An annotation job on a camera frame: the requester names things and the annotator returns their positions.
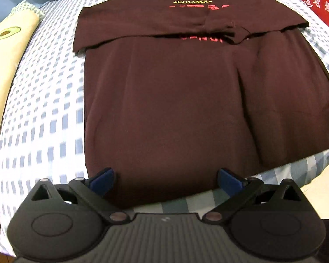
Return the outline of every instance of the t-shirt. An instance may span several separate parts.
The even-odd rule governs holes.
[[[83,8],[85,162],[128,208],[214,189],[329,148],[329,76],[275,0],[109,0]]]

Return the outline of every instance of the floor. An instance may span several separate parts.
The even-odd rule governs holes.
[[[310,184],[301,188],[318,215],[329,219],[329,166]]]

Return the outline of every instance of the bed sheet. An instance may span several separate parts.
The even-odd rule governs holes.
[[[0,252],[14,255],[7,226],[40,178],[64,184],[87,178],[84,164],[84,54],[72,52],[78,14],[106,0],[58,0],[42,7],[46,14],[20,62],[7,100],[0,133]],[[310,22],[302,33],[329,71],[329,28],[301,1],[278,0]],[[310,183],[329,164],[329,149],[257,175],[266,183],[294,179]],[[208,191],[176,201],[137,207],[136,212],[198,212],[227,200]]]

